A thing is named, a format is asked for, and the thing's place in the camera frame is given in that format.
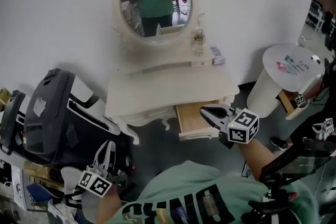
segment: oval mirror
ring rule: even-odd
[[[125,23],[149,42],[179,34],[187,25],[192,0],[120,0]]]

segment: shoe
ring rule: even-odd
[[[277,146],[282,151],[284,151],[286,148],[288,148],[288,145],[287,145],[286,141],[281,140],[280,138],[278,138],[276,136],[271,137],[270,141],[274,146]]]

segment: carved leg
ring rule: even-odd
[[[170,129],[170,125],[169,125],[167,120],[169,120],[171,118],[177,118],[177,114],[176,114],[175,110],[173,109],[173,107],[168,111],[168,114],[166,115],[166,117],[161,119],[162,124],[166,127],[165,128],[166,131],[168,131]]]
[[[224,97],[223,102],[220,102],[220,103],[231,106],[231,104],[234,101],[235,101],[235,95],[228,95],[227,97]]]
[[[135,131],[133,131],[131,128],[129,128],[127,123],[125,123],[125,121],[123,121],[120,117],[115,117],[112,120],[119,126],[120,130],[124,134],[134,138],[133,145],[139,145],[140,144],[138,134]]]

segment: white wall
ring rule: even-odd
[[[268,46],[296,42],[311,0],[201,0],[207,39],[237,84],[254,81]],[[106,96],[118,68],[111,0],[0,0],[0,84],[33,88],[49,69],[74,71]]]

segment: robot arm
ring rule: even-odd
[[[201,107],[201,116],[219,130],[219,141],[228,148],[234,143],[248,144],[259,130],[259,116],[248,109],[233,109],[224,104]]]
[[[115,169],[115,152],[115,143],[106,141],[97,150],[93,164],[88,165],[85,171],[73,167],[63,168],[61,173],[65,182],[65,194],[73,194],[78,185],[99,197],[103,197],[112,185],[127,184],[127,174]]]

